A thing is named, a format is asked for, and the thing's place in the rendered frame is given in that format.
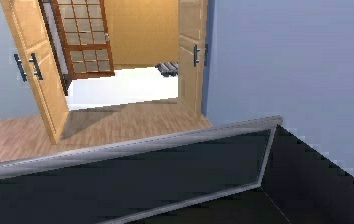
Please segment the grey striped floor cloth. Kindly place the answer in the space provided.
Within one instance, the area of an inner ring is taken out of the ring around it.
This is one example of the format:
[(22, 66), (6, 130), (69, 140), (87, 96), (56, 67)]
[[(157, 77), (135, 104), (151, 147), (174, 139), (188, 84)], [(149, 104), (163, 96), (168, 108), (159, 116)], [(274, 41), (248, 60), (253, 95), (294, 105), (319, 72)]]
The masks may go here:
[(178, 75), (178, 63), (177, 62), (160, 62), (155, 65), (162, 76), (175, 77)]

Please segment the light wooden room door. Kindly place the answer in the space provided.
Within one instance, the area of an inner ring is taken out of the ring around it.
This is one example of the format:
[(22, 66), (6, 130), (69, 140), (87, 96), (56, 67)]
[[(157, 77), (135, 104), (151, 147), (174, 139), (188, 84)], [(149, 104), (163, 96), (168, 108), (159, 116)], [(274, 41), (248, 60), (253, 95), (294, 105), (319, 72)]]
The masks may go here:
[[(69, 109), (38, 0), (0, 0), (18, 55), (52, 144), (64, 130)], [(33, 74), (34, 52), (44, 80)]]
[[(178, 0), (178, 98), (199, 118), (201, 113), (204, 53), (208, 0)], [(193, 66), (193, 48), (197, 44), (200, 62)]]

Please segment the brown glazed lattice door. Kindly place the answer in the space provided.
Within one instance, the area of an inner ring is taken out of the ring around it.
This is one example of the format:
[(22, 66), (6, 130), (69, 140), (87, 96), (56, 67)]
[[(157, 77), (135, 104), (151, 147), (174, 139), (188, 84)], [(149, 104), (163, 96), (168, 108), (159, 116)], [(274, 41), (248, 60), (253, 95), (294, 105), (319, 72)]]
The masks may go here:
[(72, 80), (115, 75), (104, 0), (52, 0)]

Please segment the black cabinet with grey frame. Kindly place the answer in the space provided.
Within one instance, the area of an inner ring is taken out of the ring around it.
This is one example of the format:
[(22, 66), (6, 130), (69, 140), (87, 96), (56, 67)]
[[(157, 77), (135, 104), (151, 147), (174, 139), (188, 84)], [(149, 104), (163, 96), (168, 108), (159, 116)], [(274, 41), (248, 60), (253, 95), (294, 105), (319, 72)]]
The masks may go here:
[(272, 116), (1, 162), (0, 224), (354, 224), (354, 177)]

